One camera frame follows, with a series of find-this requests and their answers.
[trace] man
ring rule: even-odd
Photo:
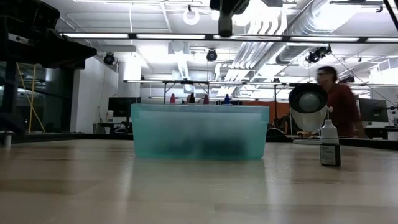
[[[354,127],[358,130],[359,138],[366,138],[356,100],[349,86],[336,84],[337,71],[331,66],[324,66],[317,70],[317,81],[328,93],[328,106],[333,108],[330,114],[333,125],[339,136],[354,137]]]

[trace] wall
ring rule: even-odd
[[[70,131],[93,133],[93,123],[105,120],[117,85],[116,72],[96,58],[87,59],[86,68],[74,74]]]

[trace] translucent plastic bin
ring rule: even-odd
[[[141,158],[261,159],[267,106],[131,105]]]

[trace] table surface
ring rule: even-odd
[[[0,150],[1,223],[397,223],[398,153],[266,144],[263,160],[145,160],[132,141]]]

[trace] lamp shade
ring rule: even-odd
[[[317,84],[296,86],[289,94],[290,113],[304,131],[317,131],[328,111],[328,93]]]

